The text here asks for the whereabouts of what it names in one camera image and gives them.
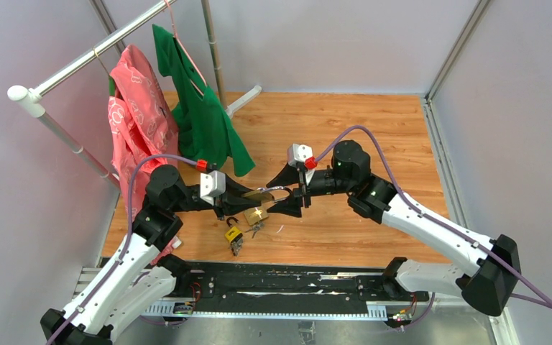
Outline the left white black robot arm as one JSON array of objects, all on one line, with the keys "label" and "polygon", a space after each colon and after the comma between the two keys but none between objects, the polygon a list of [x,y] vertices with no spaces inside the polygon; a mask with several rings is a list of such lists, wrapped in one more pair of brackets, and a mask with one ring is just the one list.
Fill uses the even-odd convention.
[{"label": "left white black robot arm", "polygon": [[48,344],[113,344],[154,302],[182,297],[191,288],[190,268],[161,255],[183,226],[179,212],[212,210],[219,219],[261,205],[266,189],[252,190],[207,167],[187,186],[173,165],[152,171],[142,209],[116,254],[63,309],[49,309],[40,324]]}]

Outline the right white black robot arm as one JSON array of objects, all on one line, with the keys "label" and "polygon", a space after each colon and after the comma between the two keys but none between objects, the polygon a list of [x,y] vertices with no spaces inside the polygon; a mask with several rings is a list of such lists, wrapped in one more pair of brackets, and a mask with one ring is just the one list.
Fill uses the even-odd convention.
[{"label": "right white black robot arm", "polygon": [[382,290],[391,300],[431,292],[462,298],[475,310],[500,316],[518,282],[518,246],[501,234],[477,234],[422,206],[393,183],[371,171],[371,157],[354,140],[335,144],[331,166],[316,169],[310,147],[292,144],[288,162],[267,184],[294,188],[269,208],[300,218],[317,196],[345,194],[351,209],[364,219],[412,236],[449,259],[449,264],[394,258],[382,273]]}]

